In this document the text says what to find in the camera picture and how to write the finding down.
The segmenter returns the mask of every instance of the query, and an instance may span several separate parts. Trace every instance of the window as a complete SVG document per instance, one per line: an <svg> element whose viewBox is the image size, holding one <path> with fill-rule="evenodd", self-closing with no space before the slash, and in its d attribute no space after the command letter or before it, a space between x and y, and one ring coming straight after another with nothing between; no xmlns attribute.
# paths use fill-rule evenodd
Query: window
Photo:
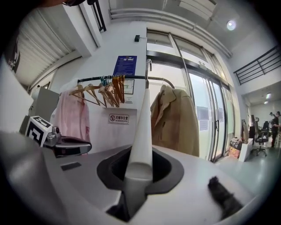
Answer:
<svg viewBox="0 0 281 225"><path fill-rule="evenodd" d="M213 64L213 66L215 67L214 69L213 69L213 72L215 73L215 74L217 74L217 75L219 75L221 78L223 78L224 80L227 80L226 79L226 77L225 77L225 75L224 75L224 72L223 72L223 70L222 70L222 68L221 68L221 65L220 65L220 63L219 63L219 61L217 60L217 58L215 57L215 55L214 54L211 54L211 53L209 53L209 52L207 52L207 54L208 54L208 56L210 57L210 59L211 59L211 63Z"/></svg>
<svg viewBox="0 0 281 225"><path fill-rule="evenodd" d="M227 104L227 133L234 133L234 107L231 99L230 91L223 87L225 100Z"/></svg>
<svg viewBox="0 0 281 225"><path fill-rule="evenodd" d="M155 32L148 32L147 50L158 51L176 55L168 35Z"/></svg>
<svg viewBox="0 0 281 225"><path fill-rule="evenodd" d="M207 59L199 46L196 46L180 38L175 38L175 41L180 49L183 58L197 64L202 64L212 71L211 65L207 62Z"/></svg>
<svg viewBox="0 0 281 225"><path fill-rule="evenodd" d="M149 72L149 76L161 78L163 77L171 81L175 88L185 90L183 74L180 68L153 63L152 71ZM160 80L149 80L150 105L153 103L157 94L160 92L163 84L168 85L166 82Z"/></svg>

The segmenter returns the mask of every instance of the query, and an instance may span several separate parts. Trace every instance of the black chair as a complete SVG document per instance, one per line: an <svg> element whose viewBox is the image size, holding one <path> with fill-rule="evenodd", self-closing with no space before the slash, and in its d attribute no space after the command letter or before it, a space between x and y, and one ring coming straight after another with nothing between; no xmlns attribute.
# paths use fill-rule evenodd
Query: black chair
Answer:
<svg viewBox="0 0 281 225"><path fill-rule="evenodd" d="M265 157L267 156L266 150L262 148L261 144L268 142L268 134L269 134L269 123L265 121L263 124L263 128L257 132L257 138L255 138L255 142L260 145L258 149L253 149L252 151L256 151L256 155L258 156L259 152L263 152Z"/></svg>

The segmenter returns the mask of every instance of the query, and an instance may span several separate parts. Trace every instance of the ceiling light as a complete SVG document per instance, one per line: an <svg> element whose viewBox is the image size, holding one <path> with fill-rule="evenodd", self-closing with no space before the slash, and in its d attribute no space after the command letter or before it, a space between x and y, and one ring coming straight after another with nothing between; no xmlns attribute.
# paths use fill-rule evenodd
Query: ceiling light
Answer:
<svg viewBox="0 0 281 225"><path fill-rule="evenodd" d="M267 93L267 99L271 97L271 93Z"/></svg>
<svg viewBox="0 0 281 225"><path fill-rule="evenodd" d="M227 29L234 30L236 28L236 22L233 20L230 20L227 22Z"/></svg>

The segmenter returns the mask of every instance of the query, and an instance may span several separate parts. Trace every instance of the wall sign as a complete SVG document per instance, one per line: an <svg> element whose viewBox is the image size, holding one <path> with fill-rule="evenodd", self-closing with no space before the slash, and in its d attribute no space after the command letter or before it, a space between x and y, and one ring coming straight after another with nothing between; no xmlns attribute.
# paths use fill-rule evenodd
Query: wall sign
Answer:
<svg viewBox="0 0 281 225"><path fill-rule="evenodd" d="M137 56L118 56L113 75L135 75Z"/></svg>
<svg viewBox="0 0 281 225"><path fill-rule="evenodd" d="M124 83L124 94L133 94L133 87L135 85L135 80L126 79Z"/></svg>
<svg viewBox="0 0 281 225"><path fill-rule="evenodd" d="M110 114L108 118L108 123L115 124L129 124L129 115L123 114Z"/></svg>
<svg viewBox="0 0 281 225"><path fill-rule="evenodd" d="M199 121L199 130L200 131L207 131L208 130L208 121L207 120L200 120Z"/></svg>
<svg viewBox="0 0 281 225"><path fill-rule="evenodd" d="M209 108L197 106L197 119L198 120L209 120Z"/></svg>
<svg viewBox="0 0 281 225"><path fill-rule="evenodd" d="M223 108L219 108L219 120L220 122L224 122Z"/></svg>

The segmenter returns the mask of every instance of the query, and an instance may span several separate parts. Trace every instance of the box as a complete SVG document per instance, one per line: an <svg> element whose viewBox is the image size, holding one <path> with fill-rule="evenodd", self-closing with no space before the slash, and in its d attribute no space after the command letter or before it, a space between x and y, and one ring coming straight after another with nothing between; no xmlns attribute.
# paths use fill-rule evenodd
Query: box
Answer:
<svg viewBox="0 0 281 225"><path fill-rule="evenodd" d="M239 159L240 152L241 152L240 150L230 146L228 155L233 158Z"/></svg>
<svg viewBox="0 0 281 225"><path fill-rule="evenodd" d="M40 116L32 116L29 118L25 135L43 147L48 133L52 132L52 127L51 123Z"/></svg>

